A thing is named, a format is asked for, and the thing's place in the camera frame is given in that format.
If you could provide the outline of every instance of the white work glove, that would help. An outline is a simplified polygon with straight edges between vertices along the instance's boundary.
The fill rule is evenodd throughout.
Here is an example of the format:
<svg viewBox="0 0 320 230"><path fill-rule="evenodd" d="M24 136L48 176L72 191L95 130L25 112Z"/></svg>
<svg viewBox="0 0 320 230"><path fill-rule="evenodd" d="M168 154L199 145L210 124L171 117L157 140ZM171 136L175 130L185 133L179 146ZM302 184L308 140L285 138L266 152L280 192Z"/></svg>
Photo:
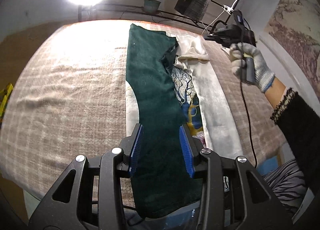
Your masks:
<svg viewBox="0 0 320 230"><path fill-rule="evenodd" d="M232 73L240 78L240 66L245 67L245 61L241 58L242 43L232 44L230 47L230 61L232 63ZM243 52L253 57L254 69L255 69L255 79L256 86L260 89L262 93L266 92L267 89L272 85L275 79L275 74L267 66L261 52L257 47L243 43Z"/></svg>

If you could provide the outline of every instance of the yellow object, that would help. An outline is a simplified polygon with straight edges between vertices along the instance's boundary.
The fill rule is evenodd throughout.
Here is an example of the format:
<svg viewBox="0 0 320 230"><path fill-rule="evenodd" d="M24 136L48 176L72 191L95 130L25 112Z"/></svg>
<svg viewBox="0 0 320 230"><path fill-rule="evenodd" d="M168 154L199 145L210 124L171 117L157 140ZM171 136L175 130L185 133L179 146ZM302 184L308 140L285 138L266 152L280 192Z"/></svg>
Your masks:
<svg viewBox="0 0 320 230"><path fill-rule="evenodd" d="M245 58L253 58L251 55L249 55L249 54L247 54L247 53L243 53L243 56L245 57Z"/></svg>
<svg viewBox="0 0 320 230"><path fill-rule="evenodd" d="M9 97L13 90L12 84L8 84L5 89L0 91L0 128L4 117L4 112L8 104Z"/></svg>

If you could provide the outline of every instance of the plaid tablecloth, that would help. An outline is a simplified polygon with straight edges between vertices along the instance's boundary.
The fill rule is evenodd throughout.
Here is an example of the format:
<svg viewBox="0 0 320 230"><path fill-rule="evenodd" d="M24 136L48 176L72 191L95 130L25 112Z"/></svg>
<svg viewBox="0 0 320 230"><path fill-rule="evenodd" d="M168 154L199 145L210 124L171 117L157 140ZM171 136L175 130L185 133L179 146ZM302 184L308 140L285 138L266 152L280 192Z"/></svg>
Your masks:
<svg viewBox="0 0 320 230"><path fill-rule="evenodd" d="M159 24L99 20L63 26L31 58L11 95L0 135L3 174L42 198L78 155L102 155L126 136L125 70L130 25L197 36ZM239 81L220 45L205 42L234 117L244 155L254 161ZM254 86L244 85L258 161L285 139L269 120L272 107ZM134 205L130 181L122 181L126 205Z"/></svg>

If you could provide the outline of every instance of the person's arm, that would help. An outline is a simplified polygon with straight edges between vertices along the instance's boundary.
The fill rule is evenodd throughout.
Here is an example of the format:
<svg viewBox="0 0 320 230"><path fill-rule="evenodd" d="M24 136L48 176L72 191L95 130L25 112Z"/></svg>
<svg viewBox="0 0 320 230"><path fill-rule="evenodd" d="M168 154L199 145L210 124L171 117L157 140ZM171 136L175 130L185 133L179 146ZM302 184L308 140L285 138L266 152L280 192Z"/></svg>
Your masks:
<svg viewBox="0 0 320 230"><path fill-rule="evenodd" d="M269 87L264 93L273 109L275 109L276 106L280 103L285 89L285 85L283 85L278 78L275 78L271 87Z"/></svg>
<svg viewBox="0 0 320 230"><path fill-rule="evenodd" d="M278 97L272 91L270 101ZM314 195L320 188L320 118L301 96L291 88L275 107L271 119L279 126Z"/></svg>
<svg viewBox="0 0 320 230"><path fill-rule="evenodd" d="M232 72L239 77L241 53L233 44L230 48ZM250 44L243 45L244 53L253 56L257 87L265 94L274 109L271 119L279 126L305 176L308 187L316 194L320 187L320 118L291 88L275 77L261 52Z"/></svg>

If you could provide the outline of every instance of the sweater cuff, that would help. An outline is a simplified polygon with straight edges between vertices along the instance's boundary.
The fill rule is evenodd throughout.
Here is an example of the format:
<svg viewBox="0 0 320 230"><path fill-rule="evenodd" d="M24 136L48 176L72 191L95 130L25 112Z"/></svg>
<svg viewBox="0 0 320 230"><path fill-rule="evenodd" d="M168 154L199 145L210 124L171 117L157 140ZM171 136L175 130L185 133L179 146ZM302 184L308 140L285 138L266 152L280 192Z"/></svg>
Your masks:
<svg viewBox="0 0 320 230"><path fill-rule="evenodd" d="M268 67L256 71L255 79L261 93L265 93L268 88L272 86L275 77L276 75L274 74L274 72L272 72Z"/></svg>
<svg viewBox="0 0 320 230"><path fill-rule="evenodd" d="M292 88L287 90L287 93L283 96L283 100L276 106L275 110L273 111L272 116L270 119L277 124L279 118L281 117L282 113L287 109L289 103L292 99L294 99L298 95L298 92L293 91Z"/></svg>

